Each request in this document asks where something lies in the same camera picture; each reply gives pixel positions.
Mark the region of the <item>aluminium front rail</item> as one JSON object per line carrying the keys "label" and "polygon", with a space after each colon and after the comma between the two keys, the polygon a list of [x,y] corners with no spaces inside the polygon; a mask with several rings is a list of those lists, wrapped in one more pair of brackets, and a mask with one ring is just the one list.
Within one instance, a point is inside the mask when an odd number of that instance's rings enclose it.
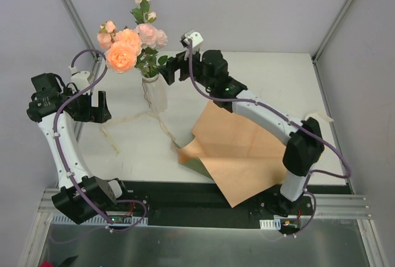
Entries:
{"label": "aluminium front rail", "polygon": [[364,195],[317,194],[315,217],[331,220],[371,220],[368,200]]}

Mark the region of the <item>orange wrapping paper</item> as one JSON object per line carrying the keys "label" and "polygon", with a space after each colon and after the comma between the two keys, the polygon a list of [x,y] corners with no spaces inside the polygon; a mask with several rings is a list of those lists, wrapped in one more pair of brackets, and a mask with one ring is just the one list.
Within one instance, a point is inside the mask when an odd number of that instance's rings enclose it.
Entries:
{"label": "orange wrapping paper", "polygon": [[285,179],[285,146],[247,118],[208,102],[192,134],[206,152],[203,164],[231,207]]}

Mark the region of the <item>pink flower bouquet green leaves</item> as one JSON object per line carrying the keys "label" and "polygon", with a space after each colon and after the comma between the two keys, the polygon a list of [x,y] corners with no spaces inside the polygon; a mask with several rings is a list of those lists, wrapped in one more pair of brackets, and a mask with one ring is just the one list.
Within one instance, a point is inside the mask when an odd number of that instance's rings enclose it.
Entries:
{"label": "pink flower bouquet green leaves", "polygon": [[166,55],[158,56],[159,51],[168,43],[168,37],[164,30],[157,29],[153,23],[156,21],[157,14],[149,11],[143,14],[144,23],[138,24],[135,32],[141,40],[141,53],[136,62],[136,68],[146,78],[155,77],[158,69],[166,64]]}

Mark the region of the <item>white ribbed ceramic vase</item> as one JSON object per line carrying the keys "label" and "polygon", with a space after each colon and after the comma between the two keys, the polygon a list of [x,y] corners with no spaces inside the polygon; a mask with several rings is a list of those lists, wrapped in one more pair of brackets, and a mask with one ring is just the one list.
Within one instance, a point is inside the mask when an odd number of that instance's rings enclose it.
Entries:
{"label": "white ribbed ceramic vase", "polygon": [[160,74],[152,77],[142,77],[142,87],[144,99],[149,108],[156,113],[161,113],[167,109],[167,93],[163,78]]}

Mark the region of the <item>green wrapping paper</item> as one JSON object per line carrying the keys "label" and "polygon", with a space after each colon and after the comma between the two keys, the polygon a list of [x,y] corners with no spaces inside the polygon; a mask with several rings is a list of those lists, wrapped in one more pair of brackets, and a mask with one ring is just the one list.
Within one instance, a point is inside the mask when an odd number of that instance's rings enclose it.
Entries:
{"label": "green wrapping paper", "polygon": [[178,163],[180,165],[189,168],[190,170],[210,179],[211,181],[214,180],[202,162],[202,158],[207,157],[207,155],[197,137],[194,137],[194,139],[189,144],[183,147],[178,145],[176,141],[173,140],[172,150],[177,153]]}

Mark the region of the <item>left aluminium frame post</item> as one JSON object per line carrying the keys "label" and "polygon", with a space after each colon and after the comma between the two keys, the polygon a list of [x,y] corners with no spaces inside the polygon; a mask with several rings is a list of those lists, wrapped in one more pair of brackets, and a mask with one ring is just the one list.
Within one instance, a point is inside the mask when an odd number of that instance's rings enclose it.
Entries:
{"label": "left aluminium frame post", "polygon": [[92,39],[90,38],[86,27],[84,26],[77,9],[72,0],[61,0],[69,18],[71,19],[74,28],[76,29],[78,35],[80,36],[81,40],[86,49],[93,49],[94,44]]}

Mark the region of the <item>aluminium frame post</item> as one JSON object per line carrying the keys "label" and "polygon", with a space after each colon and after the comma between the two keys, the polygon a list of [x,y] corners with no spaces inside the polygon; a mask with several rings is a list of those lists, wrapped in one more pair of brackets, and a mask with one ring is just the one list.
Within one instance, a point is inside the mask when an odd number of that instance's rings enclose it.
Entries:
{"label": "aluminium frame post", "polygon": [[340,24],[345,19],[346,14],[349,12],[349,9],[352,7],[352,5],[355,3],[355,1],[356,0],[344,0],[338,13],[336,14],[335,18],[333,19],[331,25],[329,26],[327,32],[324,35],[322,41],[320,42],[317,50],[312,55],[312,63],[314,65],[316,65],[317,62],[319,61],[319,59],[321,58],[326,47],[329,45],[330,41],[335,36]]}
{"label": "aluminium frame post", "polygon": [[81,40],[86,49],[93,49],[94,44],[92,39],[90,38],[86,27],[84,26],[77,9],[72,0],[61,0],[69,18],[71,19],[74,28],[76,29],[78,35],[80,36]]}

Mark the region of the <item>red black object bottom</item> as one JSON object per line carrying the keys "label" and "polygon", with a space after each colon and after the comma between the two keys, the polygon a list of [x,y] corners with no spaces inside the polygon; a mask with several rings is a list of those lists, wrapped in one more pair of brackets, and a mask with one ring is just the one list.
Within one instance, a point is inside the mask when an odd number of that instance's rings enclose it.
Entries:
{"label": "red black object bottom", "polygon": [[75,261],[77,260],[78,255],[75,256],[71,256],[66,258],[65,260],[61,261],[61,262],[50,262],[47,260],[44,260],[40,265],[38,265],[39,267],[71,267],[74,265]]}

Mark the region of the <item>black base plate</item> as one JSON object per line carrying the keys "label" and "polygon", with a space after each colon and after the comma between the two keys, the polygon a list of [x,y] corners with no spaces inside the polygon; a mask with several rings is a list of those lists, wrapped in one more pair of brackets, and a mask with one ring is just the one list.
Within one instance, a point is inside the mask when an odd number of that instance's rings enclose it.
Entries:
{"label": "black base plate", "polygon": [[260,220],[273,218],[265,204],[280,193],[280,187],[274,185],[231,207],[216,184],[149,181],[124,184],[127,193],[122,199],[144,202],[145,207],[135,206],[133,215],[145,215],[150,226],[257,229]]}

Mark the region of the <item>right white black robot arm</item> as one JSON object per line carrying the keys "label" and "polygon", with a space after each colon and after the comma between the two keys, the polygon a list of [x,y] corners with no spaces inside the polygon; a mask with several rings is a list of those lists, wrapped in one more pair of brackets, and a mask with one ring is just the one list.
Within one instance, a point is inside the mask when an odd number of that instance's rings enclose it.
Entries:
{"label": "right white black robot arm", "polygon": [[204,95],[218,107],[258,124],[286,147],[283,164],[287,172],[280,187],[278,208],[284,214],[294,213],[300,206],[307,175],[324,151],[318,121],[295,119],[259,102],[245,84],[230,76],[228,62],[219,50],[193,55],[181,52],[159,59],[159,73],[167,84],[174,83],[176,72],[181,81],[189,78],[203,86]]}

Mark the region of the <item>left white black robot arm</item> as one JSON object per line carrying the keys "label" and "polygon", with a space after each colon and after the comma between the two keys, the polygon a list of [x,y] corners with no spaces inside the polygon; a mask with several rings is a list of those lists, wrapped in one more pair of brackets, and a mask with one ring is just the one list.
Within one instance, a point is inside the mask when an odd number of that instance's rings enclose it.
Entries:
{"label": "left white black robot arm", "polygon": [[52,197],[54,206],[76,224],[100,215],[107,222],[106,211],[114,207],[126,210],[130,195],[121,180],[98,178],[90,172],[74,133],[73,123],[105,123],[112,115],[106,93],[98,92],[98,106],[92,105],[92,85],[64,84],[55,73],[44,73],[31,79],[35,93],[27,115],[43,132],[56,164],[59,193]]}

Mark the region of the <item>right aluminium frame post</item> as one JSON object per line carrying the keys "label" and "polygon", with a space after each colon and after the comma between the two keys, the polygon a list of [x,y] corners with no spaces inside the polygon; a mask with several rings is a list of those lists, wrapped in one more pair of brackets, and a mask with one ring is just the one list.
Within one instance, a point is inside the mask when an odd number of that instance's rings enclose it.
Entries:
{"label": "right aluminium frame post", "polygon": [[314,65],[316,65],[317,62],[319,61],[319,59],[321,58],[326,47],[329,45],[330,41],[335,36],[340,24],[345,19],[346,14],[349,12],[349,9],[352,7],[352,5],[355,3],[355,1],[356,0],[344,0],[338,13],[336,14],[335,18],[333,19],[331,25],[329,26],[327,32],[324,35],[322,41],[320,42],[317,50],[312,55],[312,63]]}

